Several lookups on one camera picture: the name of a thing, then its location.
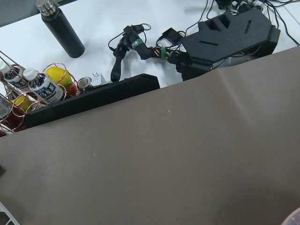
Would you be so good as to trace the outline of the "yellow lemon shaped bottle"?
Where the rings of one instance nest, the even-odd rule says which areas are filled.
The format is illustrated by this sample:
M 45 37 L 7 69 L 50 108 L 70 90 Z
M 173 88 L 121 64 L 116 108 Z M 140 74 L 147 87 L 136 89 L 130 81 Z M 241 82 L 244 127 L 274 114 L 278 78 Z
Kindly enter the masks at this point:
M 46 72 L 57 84 L 68 88 L 72 84 L 72 78 L 68 71 L 60 67 L 49 67 Z

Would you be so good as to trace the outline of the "white power plug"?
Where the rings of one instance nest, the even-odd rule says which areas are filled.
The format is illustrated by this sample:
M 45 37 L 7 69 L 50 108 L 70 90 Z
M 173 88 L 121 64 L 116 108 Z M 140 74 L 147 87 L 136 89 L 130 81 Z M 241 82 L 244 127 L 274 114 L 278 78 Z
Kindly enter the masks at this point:
M 92 86 L 97 87 L 100 86 L 102 83 L 102 74 L 99 74 L 98 72 L 95 72 L 92 74 Z

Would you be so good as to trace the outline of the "large black plastic housing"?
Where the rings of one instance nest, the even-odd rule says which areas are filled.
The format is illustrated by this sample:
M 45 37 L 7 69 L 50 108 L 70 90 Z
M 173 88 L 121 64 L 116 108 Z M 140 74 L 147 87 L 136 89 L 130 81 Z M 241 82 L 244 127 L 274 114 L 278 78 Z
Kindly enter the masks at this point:
M 275 50 L 280 30 L 259 10 L 238 15 L 230 12 L 198 23 L 198 31 L 181 39 L 186 52 L 179 55 L 176 70 L 186 81 L 209 72 L 216 62 L 239 53 L 255 57 Z

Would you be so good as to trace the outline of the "small silver metal can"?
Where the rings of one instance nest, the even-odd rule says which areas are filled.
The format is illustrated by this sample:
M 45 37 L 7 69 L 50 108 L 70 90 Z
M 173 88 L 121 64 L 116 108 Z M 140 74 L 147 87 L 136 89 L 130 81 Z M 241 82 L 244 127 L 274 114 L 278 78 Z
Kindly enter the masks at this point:
M 86 77 L 83 77 L 81 79 L 78 80 L 77 82 L 77 89 L 83 93 L 87 90 L 90 90 L 92 89 L 93 86 L 92 86 L 92 78 L 86 76 Z

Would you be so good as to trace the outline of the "long black bar device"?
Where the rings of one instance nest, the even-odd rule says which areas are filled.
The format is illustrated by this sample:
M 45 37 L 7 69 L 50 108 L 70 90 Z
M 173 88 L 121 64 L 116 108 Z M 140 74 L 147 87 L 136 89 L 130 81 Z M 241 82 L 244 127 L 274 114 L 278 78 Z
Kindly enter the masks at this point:
M 24 123 L 27 128 L 32 128 L 159 88 L 160 85 L 156 76 L 136 75 L 36 109 L 25 115 Z

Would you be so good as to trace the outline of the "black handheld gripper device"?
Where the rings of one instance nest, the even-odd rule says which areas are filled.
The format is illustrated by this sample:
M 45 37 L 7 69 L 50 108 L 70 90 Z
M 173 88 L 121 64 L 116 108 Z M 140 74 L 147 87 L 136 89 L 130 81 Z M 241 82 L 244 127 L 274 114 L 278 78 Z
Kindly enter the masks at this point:
M 115 64 L 110 76 L 112 82 L 118 82 L 120 80 L 121 61 L 130 50 L 136 51 L 142 60 L 158 58 L 175 65 L 179 64 L 182 59 L 187 56 L 186 52 L 171 49 L 170 47 L 147 47 L 145 41 L 139 36 L 140 33 L 144 33 L 147 30 L 144 26 L 150 27 L 147 23 L 126 26 L 123 29 L 123 32 L 120 33 L 122 38 L 120 39 L 117 47 L 109 47 L 109 49 L 113 51 L 113 55 L 115 57 Z

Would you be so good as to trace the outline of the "right tea bottle white cap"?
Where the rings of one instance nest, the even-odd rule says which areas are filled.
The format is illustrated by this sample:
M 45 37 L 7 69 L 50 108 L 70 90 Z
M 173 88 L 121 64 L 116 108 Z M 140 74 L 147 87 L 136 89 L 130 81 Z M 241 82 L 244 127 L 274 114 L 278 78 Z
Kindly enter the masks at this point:
M 62 88 L 48 75 L 39 73 L 33 68 L 27 68 L 23 76 L 28 80 L 29 89 L 45 104 L 50 105 L 62 100 Z

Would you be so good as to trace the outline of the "black insulated water bottle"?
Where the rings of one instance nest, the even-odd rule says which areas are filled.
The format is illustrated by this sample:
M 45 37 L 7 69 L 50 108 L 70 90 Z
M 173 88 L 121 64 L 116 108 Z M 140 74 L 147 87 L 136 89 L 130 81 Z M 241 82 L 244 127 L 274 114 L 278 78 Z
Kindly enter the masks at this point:
M 37 0 L 41 19 L 71 58 L 80 57 L 85 47 L 62 10 L 52 0 Z

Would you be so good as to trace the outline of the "pink bowl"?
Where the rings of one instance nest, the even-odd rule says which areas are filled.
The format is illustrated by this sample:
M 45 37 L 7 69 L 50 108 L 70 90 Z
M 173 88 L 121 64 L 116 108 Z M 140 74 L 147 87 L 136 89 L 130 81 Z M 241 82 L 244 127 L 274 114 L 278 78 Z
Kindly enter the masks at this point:
M 281 225 L 300 225 L 300 208 L 288 215 Z

